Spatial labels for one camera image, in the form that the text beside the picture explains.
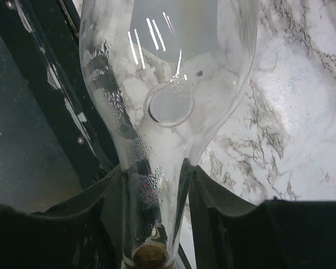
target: gray marble veining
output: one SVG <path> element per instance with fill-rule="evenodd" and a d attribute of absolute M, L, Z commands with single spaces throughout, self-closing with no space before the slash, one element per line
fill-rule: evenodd
<path fill-rule="evenodd" d="M 249 88 L 200 164 L 256 204 L 336 200 L 336 1 L 261 1 Z"/>

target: cork stopper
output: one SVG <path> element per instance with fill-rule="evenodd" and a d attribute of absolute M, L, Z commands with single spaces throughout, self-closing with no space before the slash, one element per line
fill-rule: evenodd
<path fill-rule="evenodd" d="M 168 254 L 161 243 L 144 244 L 133 255 L 134 267 L 125 264 L 127 269 L 174 269 L 175 263 L 166 265 Z"/>

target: dark panel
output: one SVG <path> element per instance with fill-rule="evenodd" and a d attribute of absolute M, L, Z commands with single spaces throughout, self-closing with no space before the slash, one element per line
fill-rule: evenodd
<path fill-rule="evenodd" d="M 199 269 L 336 268 L 336 202 L 255 207 L 201 168 L 189 202 Z"/>
<path fill-rule="evenodd" d="M 0 206 L 0 269 L 117 268 L 120 261 L 100 222 L 99 201 L 119 176 L 118 168 L 45 213 Z"/>
<path fill-rule="evenodd" d="M 0 203 L 45 211 L 80 191 L 77 174 L 0 37 Z"/>
<path fill-rule="evenodd" d="M 39 7 L 33 8 L 29 0 L 21 1 L 21 15 L 26 16 L 33 30 L 30 33 L 25 29 L 14 2 L 8 8 L 6 1 L 0 0 L 0 35 L 79 176 L 82 187 L 87 188 L 118 163 L 113 143 L 88 98 L 77 42 L 65 23 L 64 12 L 56 1 L 31 2 Z M 58 90 L 49 83 L 49 67 L 54 69 Z M 82 112 L 87 121 L 78 120 Z M 104 141 L 103 147 L 98 141 L 98 133 Z"/>

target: black metal frame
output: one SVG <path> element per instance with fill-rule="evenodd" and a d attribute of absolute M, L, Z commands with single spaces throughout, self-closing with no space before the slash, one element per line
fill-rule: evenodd
<path fill-rule="evenodd" d="M 33 30 L 29 33 L 15 2 L 10 3 L 8 6 L 7 1 L 0 0 L 2 39 L 28 81 L 82 187 L 87 188 L 109 173 L 119 161 L 109 132 L 94 108 L 82 78 L 77 30 L 72 28 L 73 21 L 77 27 L 78 14 L 66 17 L 67 12 L 72 12 L 70 1 L 65 1 L 63 7 L 61 0 L 20 0 L 20 8 Z M 48 66 L 52 67 L 60 90 L 55 90 L 48 82 Z M 86 122 L 78 119 L 81 113 Z"/>

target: glass flask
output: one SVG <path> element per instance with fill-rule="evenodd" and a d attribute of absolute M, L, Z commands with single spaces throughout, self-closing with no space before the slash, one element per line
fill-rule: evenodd
<path fill-rule="evenodd" d="M 86 87 L 124 172 L 122 268 L 174 268 L 192 167 L 250 80 L 257 0 L 84 0 Z"/>

